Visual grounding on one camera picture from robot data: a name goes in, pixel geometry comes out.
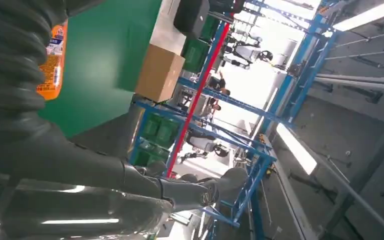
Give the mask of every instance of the product label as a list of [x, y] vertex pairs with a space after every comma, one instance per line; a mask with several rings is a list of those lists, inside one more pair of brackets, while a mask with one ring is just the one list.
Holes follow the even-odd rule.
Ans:
[[40, 66], [45, 76], [45, 82], [38, 85], [36, 90], [46, 100], [56, 98], [61, 90], [66, 35], [67, 23], [57, 25], [52, 29], [52, 38], [46, 47], [47, 61]]

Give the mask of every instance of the metal rail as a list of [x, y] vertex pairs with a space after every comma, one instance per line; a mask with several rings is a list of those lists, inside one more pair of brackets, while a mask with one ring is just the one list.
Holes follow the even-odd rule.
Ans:
[[369, 36], [369, 37], [366, 37], [366, 38], [363, 38], [363, 39], [360, 39], [360, 40], [339, 44], [339, 45], [336, 45], [335, 47], [333, 47], [332, 49], [340, 48], [340, 47], [343, 47], [343, 46], [348, 46], [348, 45], [351, 45], [351, 44], [357, 44], [357, 43], [361, 43], [361, 42], [370, 42], [373, 39], [377, 39], [377, 38], [381, 38], [381, 37], [384, 37], [384, 34], [380, 34], [380, 35], [376, 35], [376, 36]]
[[208, 64], [206, 65], [206, 67], [204, 67], [204, 69], [203, 69], [204, 73], [199, 76], [199, 88], [196, 90], [196, 95], [193, 98], [192, 105], [190, 106], [190, 112], [186, 117], [186, 121], [183, 124], [183, 128], [181, 129], [181, 131], [179, 133], [179, 137], [174, 144], [174, 149], [171, 152], [171, 157], [169, 159], [169, 166], [168, 166], [168, 170], [167, 170], [167, 176], [170, 176], [170, 174], [172, 173], [172, 170], [173, 170], [173, 167], [175, 165], [178, 153], [182, 147], [183, 140], [185, 139], [185, 136], [186, 136], [186, 132], [188, 131], [189, 123], [191, 122], [192, 116], [194, 115], [195, 108], [197, 107], [198, 100], [200, 98], [200, 95], [201, 95], [204, 87], [205, 87], [205, 83], [206, 83], [206, 80], [210, 74], [210, 70], [211, 70], [212, 66], [214, 65], [214, 62], [216, 61], [217, 56], [219, 54], [219, 51], [223, 46], [224, 39], [226, 38], [226, 36], [228, 34], [229, 26], [230, 26], [229, 23], [226, 23], [224, 25], [221, 36], [218, 39], [218, 43], [217, 43], [216, 47], [214, 48], [214, 51], [212, 53], [210, 52], [210, 54], [208, 56], [209, 61], [208, 61]]
[[367, 57], [367, 56], [375, 56], [375, 55], [383, 55], [383, 54], [384, 54], [384, 51], [378, 51], [378, 52], [370, 52], [370, 53], [355, 54], [355, 55], [348, 55], [348, 56], [327, 57], [325, 58], [325, 60], [349, 59], [349, 58]]

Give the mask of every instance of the person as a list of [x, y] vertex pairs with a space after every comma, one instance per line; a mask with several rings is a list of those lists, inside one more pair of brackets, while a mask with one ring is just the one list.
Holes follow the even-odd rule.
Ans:
[[188, 152], [184, 156], [180, 157], [181, 164], [186, 159], [207, 157], [210, 152], [214, 152], [221, 158], [224, 158], [229, 154], [228, 150], [223, 145], [216, 143], [216, 138], [214, 136], [206, 135], [205, 133], [194, 129], [189, 129], [186, 142], [192, 147], [202, 150], [203, 153]]
[[209, 116], [213, 112], [213, 110], [216, 110], [216, 111], [222, 110], [222, 107], [220, 105], [218, 105], [217, 103], [215, 103], [215, 104], [214, 103], [215, 103], [215, 99], [214, 98], [210, 99], [207, 102], [207, 104], [204, 108], [204, 111], [202, 111], [202, 113], [199, 115], [199, 117], [200, 118], [206, 118], [207, 116]]
[[217, 92], [221, 92], [222, 94], [226, 94], [227, 96], [230, 96], [231, 91], [226, 88], [226, 81], [223, 76], [223, 73], [220, 71], [219, 74], [220, 74], [220, 79], [215, 76], [210, 77], [208, 87], [214, 89]]

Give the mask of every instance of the ceiling light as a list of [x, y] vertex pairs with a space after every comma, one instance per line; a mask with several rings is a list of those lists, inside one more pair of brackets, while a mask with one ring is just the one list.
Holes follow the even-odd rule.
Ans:
[[310, 175], [317, 166], [316, 160], [314, 160], [310, 153], [298, 142], [285, 125], [279, 123], [276, 130], [304, 171]]
[[348, 31], [359, 26], [368, 24], [384, 17], [384, 3], [380, 4], [368, 11], [365, 11], [357, 16], [351, 17], [340, 23], [333, 25], [333, 27], [340, 31]]

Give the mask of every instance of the green crate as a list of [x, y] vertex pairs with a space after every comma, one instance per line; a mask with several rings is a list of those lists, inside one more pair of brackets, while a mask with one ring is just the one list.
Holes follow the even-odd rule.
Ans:
[[170, 152], [161, 147], [155, 146], [154, 144], [144, 141], [137, 150], [136, 159], [134, 160], [135, 166], [146, 167], [150, 163], [156, 161], [167, 162]]
[[205, 20], [205, 24], [202, 28], [201, 38], [204, 40], [212, 39], [216, 34], [219, 24], [220, 24], [220, 20], [218, 20], [213, 16], [207, 16]]
[[183, 69], [195, 74], [201, 72], [209, 50], [210, 47], [204, 42], [186, 39], [182, 52], [182, 57], [184, 57]]
[[142, 132], [142, 137], [147, 140], [153, 141], [158, 133], [162, 120], [163, 118], [161, 116], [151, 114], [145, 123], [145, 127]]
[[163, 148], [170, 148], [176, 140], [179, 127], [178, 122], [163, 118], [153, 142]]

